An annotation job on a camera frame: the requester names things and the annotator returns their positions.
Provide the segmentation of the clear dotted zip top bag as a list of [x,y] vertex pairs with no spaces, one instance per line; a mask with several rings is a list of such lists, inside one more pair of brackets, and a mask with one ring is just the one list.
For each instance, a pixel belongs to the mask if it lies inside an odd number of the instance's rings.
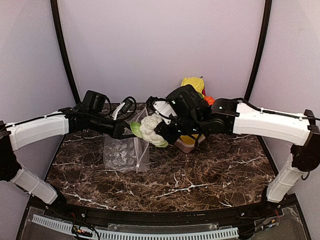
[[114,139],[107,135],[103,163],[107,170],[121,173],[146,172],[150,169],[149,143],[138,137]]

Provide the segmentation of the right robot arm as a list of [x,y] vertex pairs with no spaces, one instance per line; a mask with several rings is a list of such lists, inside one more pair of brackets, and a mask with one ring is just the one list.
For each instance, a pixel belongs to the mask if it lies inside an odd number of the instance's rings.
[[320,164],[320,129],[311,110],[286,113],[259,108],[243,98],[218,98],[209,104],[190,84],[166,98],[150,97],[147,105],[163,121],[155,132],[169,144],[195,134],[256,135],[290,142],[284,167],[266,189],[266,200],[279,203],[304,173]]

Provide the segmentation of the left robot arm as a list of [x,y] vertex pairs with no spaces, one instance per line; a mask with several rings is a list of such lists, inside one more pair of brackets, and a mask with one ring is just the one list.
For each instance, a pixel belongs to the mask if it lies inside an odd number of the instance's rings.
[[60,193],[20,164],[15,151],[44,139],[82,130],[94,130],[117,140],[134,137],[133,134],[125,134],[125,130],[130,128],[125,120],[110,119],[101,114],[105,102],[109,101],[106,95],[88,90],[83,101],[75,107],[61,108],[51,114],[21,122],[10,124],[1,122],[1,181],[12,182],[48,205],[56,202]]

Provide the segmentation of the white cauliflower toy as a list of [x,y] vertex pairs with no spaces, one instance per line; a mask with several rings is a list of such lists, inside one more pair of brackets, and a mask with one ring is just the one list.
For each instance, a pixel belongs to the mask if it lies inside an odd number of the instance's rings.
[[144,117],[140,122],[131,121],[130,130],[138,138],[143,139],[147,143],[153,144],[158,148],[166,148],[169,143],[159,134],[155,132],[158,124],[162,123],[163,119],[156,113]]

